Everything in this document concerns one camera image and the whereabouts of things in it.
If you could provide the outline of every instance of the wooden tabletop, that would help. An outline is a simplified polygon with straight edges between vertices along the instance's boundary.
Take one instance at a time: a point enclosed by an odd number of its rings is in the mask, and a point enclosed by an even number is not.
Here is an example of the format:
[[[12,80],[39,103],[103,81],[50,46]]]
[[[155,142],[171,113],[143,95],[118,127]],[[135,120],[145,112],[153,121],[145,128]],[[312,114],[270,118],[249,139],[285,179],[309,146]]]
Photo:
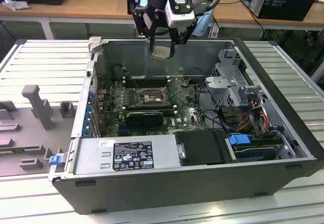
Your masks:
[[[220,3],[232,3],[235,1],[239,0],[221,0]],[[219,22],[256,23],[248,8],[241,2],[231,5],[218,4],[214,12],[214,17]],[[266,25],[322,26],[324,25],[324,4],[314,3],[303,21],[258,19],[258,22]]]
[[[220,3],[232,3],[238,0],[221,0]],[[31,4],[30,9],[16,12],[0,6],[0,15],[77,17],[77,18],[115,18],[132,19],[127,14],[127,0],[64,0],[60,6]],[[217,5],[214,16],[218,22],[255,24],[248,9],[242,4]],[[269,25],[324,25],[324,4],[315,3],[304,21],[258,20]]]

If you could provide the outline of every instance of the robotic arm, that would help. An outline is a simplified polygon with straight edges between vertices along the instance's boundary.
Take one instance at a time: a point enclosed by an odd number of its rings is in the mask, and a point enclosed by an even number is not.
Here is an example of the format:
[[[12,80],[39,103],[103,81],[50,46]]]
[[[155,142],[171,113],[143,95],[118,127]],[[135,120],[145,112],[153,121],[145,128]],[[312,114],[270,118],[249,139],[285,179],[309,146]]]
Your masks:
[[[170,33],[171,47],[169,58],[175,52],[175,45],[186,44],[197,25],[197,17],[213,9],[220,0],[210,5],[193,5],[191,0],[147,0],[147,6],[137,6],[132,15],[140,35],[150,43],[149,52],[153,53],[156,35]],[[182,33],[178,28],[186,27]]]

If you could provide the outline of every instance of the green circuit board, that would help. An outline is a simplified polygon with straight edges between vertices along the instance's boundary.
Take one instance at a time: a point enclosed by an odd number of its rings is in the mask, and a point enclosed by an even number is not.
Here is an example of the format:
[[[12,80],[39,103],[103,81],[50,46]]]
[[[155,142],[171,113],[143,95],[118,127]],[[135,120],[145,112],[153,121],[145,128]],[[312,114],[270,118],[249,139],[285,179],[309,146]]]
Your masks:
[[[105,137],[173,134],[182,130],[207,129],[195,104],[198,89],[183,78],[167,87],[127,88],[115,82],[107,89],[99,106],[102,119],[102,135]],[[161,111],[164,113],[161,127],[130,129],[126,125],[127,113],[134,111]]]

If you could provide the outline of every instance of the power supply label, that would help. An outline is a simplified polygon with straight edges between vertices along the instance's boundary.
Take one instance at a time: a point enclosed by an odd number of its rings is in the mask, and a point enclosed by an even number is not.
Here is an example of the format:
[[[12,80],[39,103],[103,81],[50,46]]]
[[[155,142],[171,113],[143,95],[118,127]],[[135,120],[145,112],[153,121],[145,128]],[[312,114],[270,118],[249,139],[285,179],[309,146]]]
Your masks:
[[[115,143],[112,168],[115,171],[154,168],[152,142]]]

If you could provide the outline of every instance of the floor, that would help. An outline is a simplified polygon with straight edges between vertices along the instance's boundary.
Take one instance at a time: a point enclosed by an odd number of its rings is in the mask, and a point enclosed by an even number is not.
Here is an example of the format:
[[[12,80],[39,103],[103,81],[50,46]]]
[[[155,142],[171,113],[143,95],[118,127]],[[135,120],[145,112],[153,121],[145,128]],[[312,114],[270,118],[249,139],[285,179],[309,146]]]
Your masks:
[[[42,27],[37,22],[4,21],[4,26],[15,39],[45,39]],[[52,23],[52,29],[57,39],[87,39],[86,28],[83,23]],[[90,24],[92,36],[103,38],[131,38],[134,37],[133,25],[119,24]],[[10,50],[15,39],[0,25],[0,58]],[[287,31],[270,31],[267,40],[283,41]],[[243,40],[259,40],[260,30],[257,29],[235,29],[222,28],[219,38],[241,38]],[[312,74],[318,64],[309,67],[309,61],[324,47],[324,35],[320,37],[316,45],[310,49],[307,45],[307,33],[305,31],[294,31],[287,42],[283,45],[285,51],[304,69]]]

